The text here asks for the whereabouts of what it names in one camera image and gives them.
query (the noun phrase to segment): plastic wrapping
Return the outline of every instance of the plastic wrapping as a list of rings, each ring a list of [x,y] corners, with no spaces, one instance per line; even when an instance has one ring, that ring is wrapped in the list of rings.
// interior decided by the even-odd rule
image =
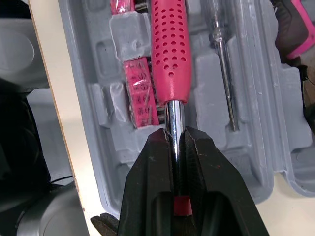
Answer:
[[[125,61],[124,70],[130,99],[131,119],[135,127],[159,125],[147,59]]]
[[[111,0],[113,15],[134,11],[133,0]]]

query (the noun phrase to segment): perforated handle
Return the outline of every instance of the perforated handle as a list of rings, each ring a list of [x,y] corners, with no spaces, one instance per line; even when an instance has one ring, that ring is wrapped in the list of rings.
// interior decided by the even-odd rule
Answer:
[[[185,0],[152,0],[152,70],[159,102],[187,103],[191,58]]]

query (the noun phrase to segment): molded plastic compartment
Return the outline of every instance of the molded plastic compartment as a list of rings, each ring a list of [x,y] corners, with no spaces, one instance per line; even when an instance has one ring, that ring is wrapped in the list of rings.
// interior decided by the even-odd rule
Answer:
[[[229,8],[238,132],[229,130],[220,61],[210,47],[200,3],[186,3],[193,65],[186,124],[213,138],[256,203],[271,194],[274,172],[285,173],[297,192],[314,196],[315,155],[303,117],[299,72],[281,65],[271,3],[235,0]],[[112,17],[107,0],[59,4],[100,198],[104,209],[119,217],[126,175],[148,135],[163,127],[133,127],[121,62],[150,55],[150,18],[134,12]],[[134,27],[141,33],[134,34]]]

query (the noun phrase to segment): metal screwdriver shaft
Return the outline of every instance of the metal screwdriver shaft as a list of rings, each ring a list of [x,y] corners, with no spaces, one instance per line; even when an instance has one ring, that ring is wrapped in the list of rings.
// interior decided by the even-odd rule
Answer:
[[[230,63],[225,44],[225,40],[227,38],[225,0],[200,0],[200,3],[209,31],[212,32],[212,34],[209,35],[209,40],[213,42],[220,58],[227,107],[230,117],[230,127],[231,130],[235,132],[239,130],[239,125],[233,95]]]
[[[185,196],[185,155],[180,136],[185,129],[183,104],[189,101],[191,54],[185,0],[151,0],[152,73],[157,99],[165,106],[171,136],[174,192]]]

